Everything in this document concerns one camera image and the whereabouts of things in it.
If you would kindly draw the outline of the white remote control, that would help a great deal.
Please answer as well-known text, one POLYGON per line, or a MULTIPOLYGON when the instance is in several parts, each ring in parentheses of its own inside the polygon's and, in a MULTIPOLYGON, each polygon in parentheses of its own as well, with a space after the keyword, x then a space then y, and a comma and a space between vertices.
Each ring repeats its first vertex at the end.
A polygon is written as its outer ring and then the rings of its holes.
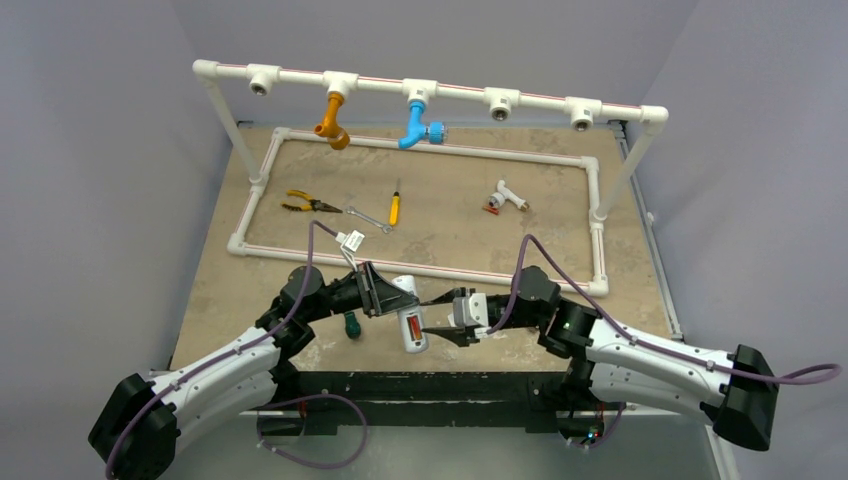
MULTIPOLYGON (((416 280, 412 275, 401 275, 392 283, 412 296, 418 296, 416 280)), ((423 353, 429 348, 429 341, 423 332, 423 314, 419 305, 407 307, 397 312, 398 324, 404 350, 409 354, 423 353)))

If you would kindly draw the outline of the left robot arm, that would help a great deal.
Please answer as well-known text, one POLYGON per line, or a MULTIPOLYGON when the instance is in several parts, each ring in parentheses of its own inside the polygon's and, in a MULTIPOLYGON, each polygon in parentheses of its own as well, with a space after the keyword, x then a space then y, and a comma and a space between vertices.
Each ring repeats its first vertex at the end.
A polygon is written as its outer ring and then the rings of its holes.
POLYGON ((369 317, 394 314, 418 304, 370 262, 330 283, 317 268, 299 267, 235 340, 169 374, 120 381, 88 442, 105 461, 107 478, 156 479, 180 448, 227 415, 295 402, 302 388, 290 360, 314 339, 312 322, 357 309, 369 317))

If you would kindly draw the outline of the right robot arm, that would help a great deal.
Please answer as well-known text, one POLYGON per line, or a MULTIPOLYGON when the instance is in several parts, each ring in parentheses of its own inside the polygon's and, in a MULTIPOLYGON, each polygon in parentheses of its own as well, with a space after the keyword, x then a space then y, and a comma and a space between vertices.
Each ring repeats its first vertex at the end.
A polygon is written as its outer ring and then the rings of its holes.
POLYGON ((752 347, 710 350, 613 326, 598 309, 563 297, 537 266, 524 268, 508 294, 460 287, 431 302, 452 311, 447 326, 429 333, 460 347, 489 337, 497 323, 536 328, 538 345, 568 362, 562 381, 543 391, 565 409, 639 404, 687 415, 748 450, 771 445, 779 388, 765 380, 773 372, 752 347))

